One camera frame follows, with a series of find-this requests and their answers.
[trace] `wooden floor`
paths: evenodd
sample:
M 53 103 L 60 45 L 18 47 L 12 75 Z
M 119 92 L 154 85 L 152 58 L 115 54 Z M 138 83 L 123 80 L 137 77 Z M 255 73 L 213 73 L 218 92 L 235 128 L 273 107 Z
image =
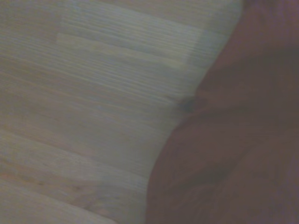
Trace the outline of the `wooden floor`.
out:
M 0 223 L 142 224 L 241 0 L 0 0 Z

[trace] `dark red fabric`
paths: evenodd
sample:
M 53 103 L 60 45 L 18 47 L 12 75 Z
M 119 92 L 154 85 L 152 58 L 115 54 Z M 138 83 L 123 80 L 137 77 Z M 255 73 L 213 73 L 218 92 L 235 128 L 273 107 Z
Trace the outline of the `dark red fabric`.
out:
M 247 0 L 153 168 L 146 224 L 299 223 L 299 0 Z

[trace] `red blanket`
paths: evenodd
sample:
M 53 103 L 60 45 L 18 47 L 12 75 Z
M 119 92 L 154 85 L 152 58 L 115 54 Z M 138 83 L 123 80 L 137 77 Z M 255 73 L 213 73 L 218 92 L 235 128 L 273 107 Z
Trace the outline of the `red blanket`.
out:
M 299 0 L 246 0 L 171 134 L 146 224 L 299 223 Z

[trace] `light wood floor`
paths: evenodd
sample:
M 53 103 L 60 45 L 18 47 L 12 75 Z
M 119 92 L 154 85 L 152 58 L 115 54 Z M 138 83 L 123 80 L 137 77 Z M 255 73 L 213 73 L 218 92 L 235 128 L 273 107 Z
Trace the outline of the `light wood floor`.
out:
M 241 0 L 0 0 L 0 223 L 142 224 Z

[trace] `red cloth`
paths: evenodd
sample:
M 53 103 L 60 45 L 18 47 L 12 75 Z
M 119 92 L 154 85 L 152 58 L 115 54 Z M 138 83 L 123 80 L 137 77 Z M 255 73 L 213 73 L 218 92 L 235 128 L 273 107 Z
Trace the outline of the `red cloth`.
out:
M 146 224 L 299 223 L 299 0 L 247 0 L 153 168 Z

